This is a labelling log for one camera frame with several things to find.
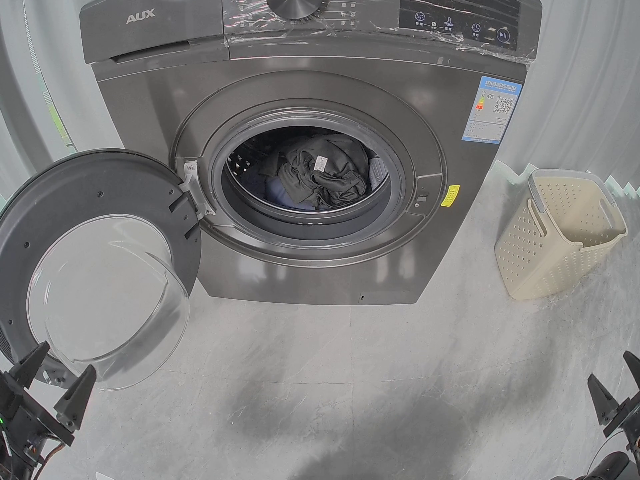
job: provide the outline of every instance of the laundry basket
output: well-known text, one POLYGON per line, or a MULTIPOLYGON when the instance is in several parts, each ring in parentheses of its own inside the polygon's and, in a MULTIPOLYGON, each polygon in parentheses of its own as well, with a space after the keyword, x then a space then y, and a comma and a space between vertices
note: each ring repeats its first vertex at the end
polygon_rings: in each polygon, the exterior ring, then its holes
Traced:
POLYGON ((571 288, 627 235, 622 213, 593 174, 538 169, 495 246, 516 300, 571 288))

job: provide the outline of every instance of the aux logo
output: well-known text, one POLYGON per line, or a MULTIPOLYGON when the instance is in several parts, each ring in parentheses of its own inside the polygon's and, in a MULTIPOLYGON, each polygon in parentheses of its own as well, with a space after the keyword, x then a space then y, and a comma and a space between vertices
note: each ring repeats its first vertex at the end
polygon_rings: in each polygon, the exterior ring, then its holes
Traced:
POLYGON ((142 20, 147 19, 147 18, 155 17, 156 16, 154 14, 155 10, 156 9, 153 8, 153 9, 149 9, 148 11, 136 12, 135 16, 133 16, 133 14, 130 14, 129 17, 127 18, 126 25, 128 25, 132 21, 142 21, 142 20))

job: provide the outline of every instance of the qr code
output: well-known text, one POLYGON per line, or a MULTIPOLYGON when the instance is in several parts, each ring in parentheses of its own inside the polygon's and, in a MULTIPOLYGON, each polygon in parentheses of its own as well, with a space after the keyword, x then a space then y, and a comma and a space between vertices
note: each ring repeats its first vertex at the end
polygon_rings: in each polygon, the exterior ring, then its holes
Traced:
POLYGON ((499 114, 508 114, 513 108, 514 101, 514 98, 508 96, 498 96, 498 101, 496 101, 493 111, 499 114))

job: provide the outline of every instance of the marble floor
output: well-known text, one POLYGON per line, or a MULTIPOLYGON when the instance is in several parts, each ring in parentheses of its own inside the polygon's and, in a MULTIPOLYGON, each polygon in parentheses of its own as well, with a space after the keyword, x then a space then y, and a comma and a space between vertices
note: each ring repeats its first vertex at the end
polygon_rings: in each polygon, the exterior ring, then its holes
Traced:
POLYGON ((619 198, 629 235, 576 288, 516 302, 493 245, 521 188, 490 172, 415 305, 219 300, 196 285, 175 354, 133 388, 95 392, 41 480, 585 474, 604 441, 587 376, 619 400, 637 390, 622 353, 640 355, 640 204, 619 198))

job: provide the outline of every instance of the washing machine door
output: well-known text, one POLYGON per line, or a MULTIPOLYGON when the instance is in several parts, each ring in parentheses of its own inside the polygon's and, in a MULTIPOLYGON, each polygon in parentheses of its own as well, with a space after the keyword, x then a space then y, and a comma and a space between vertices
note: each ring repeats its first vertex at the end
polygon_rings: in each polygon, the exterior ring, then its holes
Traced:
POLYGON ((39 379, 131 386, 171 355, 200 263, 191 196, 167 166, 128 150, 67 157, 0 214, 0 349, 12 362, 49 341, 39 379))

